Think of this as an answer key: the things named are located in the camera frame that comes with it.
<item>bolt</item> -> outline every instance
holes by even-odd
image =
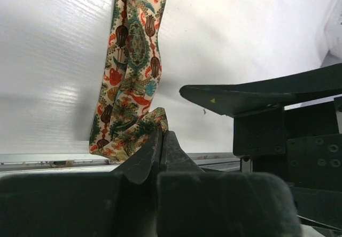
[[[327,165],[327,161],[323,158],[320,158],[318,161],[317,161],[317,164],[319,166],[326,166]]]
[[[338,159],[332,159],[331,161],[330,161],[330,165],[332,166],[332,167],[340,167],[341,166],[341,161],[339,161]]]
[[[331,144],[328,146],[328,150],[330,152],[336,152],[336,151],[338,151],[338,146],[336,144]]]

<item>black plastic mount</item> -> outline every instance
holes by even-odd
[[[301,236],[287,184],[205,173],[156,129],[109,173],[0,179],[0,236]]]
[[[234,118],[234,155],[286,181],[302,222],[342,229],[342,64],[241,85],[189,85],[181,95]]]

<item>hanging fabric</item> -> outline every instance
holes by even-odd
[[[158,30],[166,0],[115,0],[107,59],[89,140],[91,154],[123,162],[157,126],[163,108],[149,112],[161,76]]]

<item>white surface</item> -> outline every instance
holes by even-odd
[[[60,169],[36,169],[36,170],[17,170],[11,172],[0,172],[0,178],[10,175],[20,174],[55,174],[55,173],[95,173],[95,172],[111,172],[116,169],[118,165],[108,166],[85,166],[85,167],[72,167],[72,168],[60,168]]]
[[[168,0],[159,34],[167,111],[186,152],[230,152],[232,120],[183,100],[320,66],[332,0]],[[87,154],[112,0],[0,0],[0,153]]]
[[[301,229],[303,237],[324,237],[324,235],[320,234],[310,226],[302,225]]]
[[[325,35],[330,53],[342,59],[342,0],[337,0],[332,10]]]

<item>patterned fabric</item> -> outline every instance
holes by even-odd
[[[116,162],[135,153],[165,111],[149,112],[161,76],[158,30],[166,0],[115,0],[103,82],[89,150]]]

